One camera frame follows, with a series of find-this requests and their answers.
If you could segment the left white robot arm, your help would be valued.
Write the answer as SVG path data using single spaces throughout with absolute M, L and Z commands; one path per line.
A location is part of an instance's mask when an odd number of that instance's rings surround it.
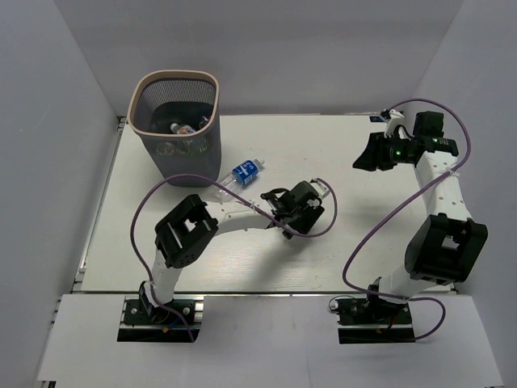
M 213 238 L 236 231 L 279 228 L 286 239 L 294 233 L 307 235 L 324 213 L 323 200 L 329 188 L 318 180 L 302 181 L 294 188 L 273 189 L 260 195 L 270 206 L 261 210 L 238 202 L 205 202 L 199 195 L 187 196 L 155 226 L 155 259 L 151 279 L 139 289 L 139 311 L 151 323 L 164 323 L 170 308 L 188 323 L 193 307 L 174 301 L 174 288 L 181 271 L 193 264 Z

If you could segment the white label clear bottle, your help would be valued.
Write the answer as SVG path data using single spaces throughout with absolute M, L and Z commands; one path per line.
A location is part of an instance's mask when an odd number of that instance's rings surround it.
M 196 133 L 196 130 L 193 129 L 190 125 L 177 123 L 172 123 L 170 125 L 170 131 L 176 135 L 190 135 Z

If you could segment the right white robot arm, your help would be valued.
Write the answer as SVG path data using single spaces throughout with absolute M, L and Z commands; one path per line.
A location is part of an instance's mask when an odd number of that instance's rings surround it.
M 405 117 L 392 109 L 380 114 L 386 128 L 371 133 L 355 169 L 388 171 L 410 164 L 421 190 L 427 218 L 410 240 L 404 262 L 374 286 L 378 294 L 364 303 L 365 314 L 384 322 L 401 304 L 434 285 L 465 281 L 488 238 L 486 225 L 474 221 L 460 188 L 459 150 L 443 132 L 443 114 L 420 112 L 414 131 L 407 133 Z

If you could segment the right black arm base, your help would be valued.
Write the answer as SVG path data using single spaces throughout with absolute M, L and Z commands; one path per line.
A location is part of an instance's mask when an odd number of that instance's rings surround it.
M 338 317 L 340 344 L 408 344 L 415 342 L 408 304 L 393 304 L 377 296 L 338 295 L 329 300 Z

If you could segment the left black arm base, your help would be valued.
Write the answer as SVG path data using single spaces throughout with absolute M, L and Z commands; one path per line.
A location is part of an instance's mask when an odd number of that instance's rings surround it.
M 120 343 L 190 344 L 200 333 L 203 318 L 204 296 L 179 295 L 170 307 L 177 310 L 187 321 L 188 331 L 181 318 L 158 308 L 153 318 L 140 307 L 137 296 L 126 296 L 117 341 Z

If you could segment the blue label plastic bottle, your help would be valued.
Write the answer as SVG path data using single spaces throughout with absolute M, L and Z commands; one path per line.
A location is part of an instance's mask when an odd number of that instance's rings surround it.
M 248 159 L 219 178 L 217 183 L 223 188 L 229 189 L 231 192 L 239 195 L 256 180 L 259 172 L 264 168 L 264 165 L 264 158 Z M 217 186 L 212 186 L 209 198 L 219 203 L 234 200 L 234 197 L 228 194 L 227 191 Z

